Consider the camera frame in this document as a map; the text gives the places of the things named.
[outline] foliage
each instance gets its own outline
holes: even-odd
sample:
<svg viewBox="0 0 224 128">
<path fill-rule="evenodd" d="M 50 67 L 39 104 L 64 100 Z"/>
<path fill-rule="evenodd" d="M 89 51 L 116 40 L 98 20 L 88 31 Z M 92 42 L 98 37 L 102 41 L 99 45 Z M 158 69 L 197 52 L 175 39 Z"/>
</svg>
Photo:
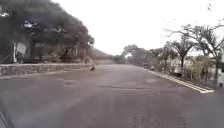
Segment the foliage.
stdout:
<svg viewBox="0 0 224 128">
<path fill-rule="evenodd" d="M 0 40 L 6 40 L 1 44 L 19 41 L 21 34 L 30 40 L 31 59 L 39 43 L 82 48 L 94 44 L 81 21 L 49 0 L 0 0 L 0 27 Z"/>
<path fill-rule="evenodd" d="M 184 60 L 189 50 L 194 46 L 193 42 L 189 41 L 188 36 L 182 35 L 181 41 L 180 42 L 174 41 L 171 44 L 171 46 L 176 50 L 176 52 L 178 53 L 180 57 L 181 76 L 183 76 Z"/>
</svg>

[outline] white lane line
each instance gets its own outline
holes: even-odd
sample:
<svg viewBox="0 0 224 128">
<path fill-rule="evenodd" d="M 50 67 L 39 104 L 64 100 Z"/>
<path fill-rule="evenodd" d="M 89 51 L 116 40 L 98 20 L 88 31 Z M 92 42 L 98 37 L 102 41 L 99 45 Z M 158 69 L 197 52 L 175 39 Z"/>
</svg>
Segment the white lane line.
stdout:
<svg viewBox="0 0 224 128">
<path fill-rule="evenodd" d="M 169 77 L 169 76 L 167 76 L 167 75 L 160 75 L 160 74 L 158 74 L 158 73 L 155 73 L 155 72 L 152 72 L 152 71 L 149 71 L 149 70 L 147 70 L 147 71 L 150 72 L 150 73 L 152 73 L 152 74 L 155 74 L 155 75 L 157 75 L 157 76 L 166 78 L 166 79 L 171 80 L 171 81 L 173 81 L 173 82 L 176 82 L 176 83 L 178 83 L 178 84 L 181 84 L 181 85 L 184 85 L 184 86 L 186 86 L 186 87 L 189 87 L 189 88 L 191 88 L 191 89 L 193 89 L 193 90 L 199 91 L 200 93 L 203 93 L 203 94 L 205 94 L 205 93 L 212 93 L 212 92 L 215 92 L 215 91 L 212 90 L 212 89 L 209 89 L 209 90 L 208 90 L 208 89 L 205 89 L 205 88 L 201 88 L 201 87 L 195 86 L 195 85 L 193 85 L 193 84 L 190 84 L 190 83 L 187 83 L 187 82 L 183 82 L 183 81 L 181 81 L 181 80 L 177 80 L 177 79 L 175 79 L 175 78 Z"/>
</svg>

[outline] road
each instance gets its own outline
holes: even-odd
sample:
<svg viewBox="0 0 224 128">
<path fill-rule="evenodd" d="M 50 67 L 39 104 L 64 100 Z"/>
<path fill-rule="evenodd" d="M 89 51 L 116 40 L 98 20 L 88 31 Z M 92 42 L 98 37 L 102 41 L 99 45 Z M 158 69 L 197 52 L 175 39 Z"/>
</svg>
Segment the road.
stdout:
<svg viewBox="0 0 224 128">
<path fill-rule="evenodd" d="M 224 127 L 224 93 L 127 65 L 1 79 L 0 100 L 15 128 Z"/>
</svg>

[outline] low wall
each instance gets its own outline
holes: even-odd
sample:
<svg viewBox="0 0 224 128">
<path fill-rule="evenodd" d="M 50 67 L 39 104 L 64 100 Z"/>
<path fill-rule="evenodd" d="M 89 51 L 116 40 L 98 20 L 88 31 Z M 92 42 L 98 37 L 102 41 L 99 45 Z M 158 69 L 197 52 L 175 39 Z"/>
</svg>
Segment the low wall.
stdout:
<svg viewBox="0 0 224 128">
<path fill-rule="evenodd" d="M 0 76 L 69 71 L 91 66 L 91 64 L 7 64 L 0 65 Z"/>
</svg>

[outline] sky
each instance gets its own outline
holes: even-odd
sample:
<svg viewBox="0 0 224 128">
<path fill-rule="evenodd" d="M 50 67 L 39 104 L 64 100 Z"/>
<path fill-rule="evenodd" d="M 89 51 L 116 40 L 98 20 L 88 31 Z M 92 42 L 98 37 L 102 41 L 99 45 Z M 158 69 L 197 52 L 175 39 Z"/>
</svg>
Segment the sky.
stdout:
<svg viewBox="0 0 224 128">
<path fill-rule="evenodd" d="M 217 25 L 223 19 L 221 0 L 53 0 L 81 20 L 95 39 L 95 47 L 121 54 L 127 45 L 145 49 L 162 47 L 168 40 L 164 29 L 181 25 Z"/>
</svg>

